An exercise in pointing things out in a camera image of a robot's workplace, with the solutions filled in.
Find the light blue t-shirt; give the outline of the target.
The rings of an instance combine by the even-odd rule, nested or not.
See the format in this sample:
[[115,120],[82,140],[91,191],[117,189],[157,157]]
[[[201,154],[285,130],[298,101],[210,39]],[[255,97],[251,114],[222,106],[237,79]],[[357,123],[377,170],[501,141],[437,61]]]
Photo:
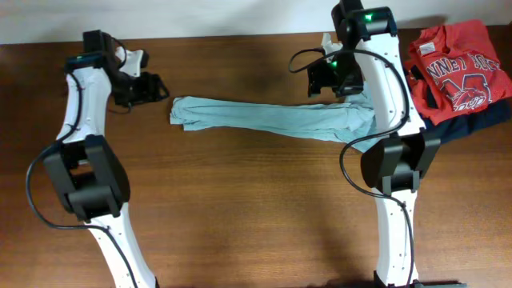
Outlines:
[[186,96],[173,101],[170,124],[181,125],[186,131],[233,127],[341,143],[377,131],[370,96],[364,93],[341,103],[298,106]]

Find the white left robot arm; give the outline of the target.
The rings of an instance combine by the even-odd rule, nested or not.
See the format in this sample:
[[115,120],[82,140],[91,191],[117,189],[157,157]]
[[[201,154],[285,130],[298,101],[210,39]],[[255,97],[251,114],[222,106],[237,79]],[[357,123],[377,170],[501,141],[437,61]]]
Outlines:
[[65,64],[62,128],[38,158],[63,209],[78,220],[53,227],[91,232],[117,287],[157,287],[130,222],[130,183],[106,140],[106,115],[109,101],[132,110],[170,93],[158,75],[145,70],[145,50],[128,50],[101,30],[83,33],[82,44],[83,51]]

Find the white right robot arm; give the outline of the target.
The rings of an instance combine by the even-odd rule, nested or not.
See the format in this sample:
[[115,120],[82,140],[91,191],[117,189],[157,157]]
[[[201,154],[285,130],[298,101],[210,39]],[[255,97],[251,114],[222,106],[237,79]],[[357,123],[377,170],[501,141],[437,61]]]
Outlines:
[[364,187],[376,201],[379,256],[376,287],[420,287],[415,265],[413,216],[420,181],[439,147],[416,111],[399,54],[398,28],[387,6],[366,9],[360,1],[341,1],[331,11],[341,48],[321,49],[305,66],[308,95],[330,88],[339,97],[367,87],[377,125],[375,133],[347,143],[374,141],[361,156]]

